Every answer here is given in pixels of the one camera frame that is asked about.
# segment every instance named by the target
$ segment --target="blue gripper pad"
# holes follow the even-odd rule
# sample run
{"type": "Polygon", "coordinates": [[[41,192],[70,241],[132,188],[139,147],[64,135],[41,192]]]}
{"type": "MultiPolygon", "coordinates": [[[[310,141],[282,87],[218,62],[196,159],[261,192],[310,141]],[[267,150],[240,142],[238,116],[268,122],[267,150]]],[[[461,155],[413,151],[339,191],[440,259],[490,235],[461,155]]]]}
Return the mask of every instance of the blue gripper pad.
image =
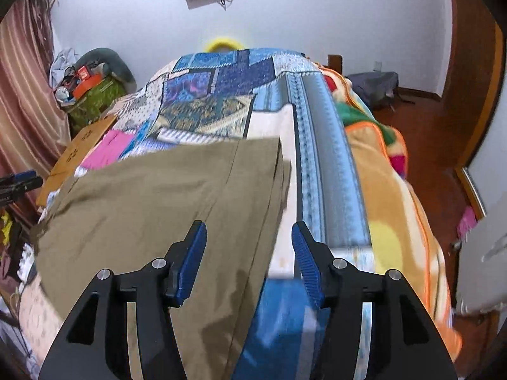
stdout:
{"type": "MultiPolygon", "coordinates": [[[[303,236],[300,225],[304,226],[309,235],[310,232],[306,225],[301,223],[302,222],[294,223],[292,226],[292,246],[296,254],[296,261],[303,275],[303,282],[305,283],[308,296],[310,300],[320,308],[324,303],[324,290],[322,287],[320,270],[310,252],[310,248],[303,236]]],[[[311,238],[311,243],[315,243],[311,235],[309,237],[311,238]]]]}
{"type": "Polygon", "coordinates": [[[202,221],[194,221],[183,241],[189,247],[178,273],[178,289],[174,298],[179,304],[183,304],[190,297],[206,247],[206,239],[206,225],[202,221]]]}
{"type": "Polygon", "coordinates": [[[14,175],[14,179],[16,183],[20,183],[22,181],[27,181],[32,178],[37,177],[37,173],[35,170],[23,171],[22,173],[18,173],[14,175]]]}

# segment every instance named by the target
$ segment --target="gray backpack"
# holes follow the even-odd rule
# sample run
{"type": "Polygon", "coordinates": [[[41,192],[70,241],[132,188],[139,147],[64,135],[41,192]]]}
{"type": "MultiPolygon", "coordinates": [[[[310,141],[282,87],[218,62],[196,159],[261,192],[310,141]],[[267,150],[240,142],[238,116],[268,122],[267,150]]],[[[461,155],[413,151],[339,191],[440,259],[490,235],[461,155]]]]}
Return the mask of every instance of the gray backpack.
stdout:
{"type": "Polygon", "coordinates": [[[413,101],[404,100],[400,97],[398,93],[398,73],[394,71],[351,74],[347,78],[352,82],[354,92],[370,110],[378,110],[385,106],[392,108],[395,96],[404,103],[414,104],[413,101]]]}

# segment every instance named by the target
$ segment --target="bed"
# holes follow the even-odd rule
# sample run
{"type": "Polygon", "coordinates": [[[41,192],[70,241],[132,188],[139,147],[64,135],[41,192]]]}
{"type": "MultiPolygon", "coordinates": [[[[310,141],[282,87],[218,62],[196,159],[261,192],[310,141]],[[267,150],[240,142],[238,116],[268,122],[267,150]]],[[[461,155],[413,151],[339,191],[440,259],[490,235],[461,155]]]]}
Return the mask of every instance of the bed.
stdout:
{"type": "MultiPolygon", "coordinates": [[[[312,307],[300,279],[291,244],[297,220],[361,270],[401,270],[457,357],[461,340],[452,329],[444,258],[405,180],[402,136],[377,122],[339,73],[290,50],[189,54],[116,100],[107,114],[117,116],[115,130],[134,137],[120,159],[180,144],[280,137],[292,165],[287,204],[233,378],[309,377],[328,314],[312,307]],[[203,123],[200,110],[215,110],[224,98],[234,112],[203,123]],[[192,112],[175,108],[189,102],[192,112]]],[[[86,172],[79,167],[75,175],[86,172]]],[[[41,282],[38,275],[25,289],[19,311],[40,363],[62,323],[41,282]]],[[[371,313],[365,304],[356,378],[366,375],[371,313]]]]}

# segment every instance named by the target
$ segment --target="orange box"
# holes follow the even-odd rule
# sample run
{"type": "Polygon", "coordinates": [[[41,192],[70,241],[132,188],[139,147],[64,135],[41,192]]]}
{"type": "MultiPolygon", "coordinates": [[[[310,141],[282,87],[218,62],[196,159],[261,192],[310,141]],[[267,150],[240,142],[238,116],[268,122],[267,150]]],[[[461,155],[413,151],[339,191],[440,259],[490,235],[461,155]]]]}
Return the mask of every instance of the orange box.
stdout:
{"type": "Polygon", "coordinates": [[[88,90],[99,85],[102,82],[102,76],[100,74],[94,74],[90,78],[82,81],[73,91],[73,96],[76,100],[79,100],[88,90]]]}
{"type": "Polygon", "coordinates": [[[102,136],[116,121],[115,115],[84,127],[62,153],[55,166],[44,181],[36,204],[45,207],[51,191],[58,190],[68,177],[74,175],[75,169],[81,164],[88,152],[100,141],[102,136]]]}
{"type": "Polygon", "coordinates": [[[78,75],[79,75],[79,78],[81,79],[81,81],[84,81],[84,80],[90,78],[90,73],[88,72],[88,69],[86,68],[86,66],[83,66],[78,70],[78,75]]]}

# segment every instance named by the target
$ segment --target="wooden headboard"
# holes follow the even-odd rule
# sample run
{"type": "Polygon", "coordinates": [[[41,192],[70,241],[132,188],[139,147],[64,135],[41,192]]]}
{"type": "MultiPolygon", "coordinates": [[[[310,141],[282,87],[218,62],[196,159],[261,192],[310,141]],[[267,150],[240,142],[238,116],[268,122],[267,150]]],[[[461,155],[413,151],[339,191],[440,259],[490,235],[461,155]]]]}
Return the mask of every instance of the wooden headboard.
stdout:
{"type": "Polygon", "coordinates": [[[343,57],[337,54],[328,54],[328,65],[326,68],[335,70],[337,73],[343,75],[343,57]]]}

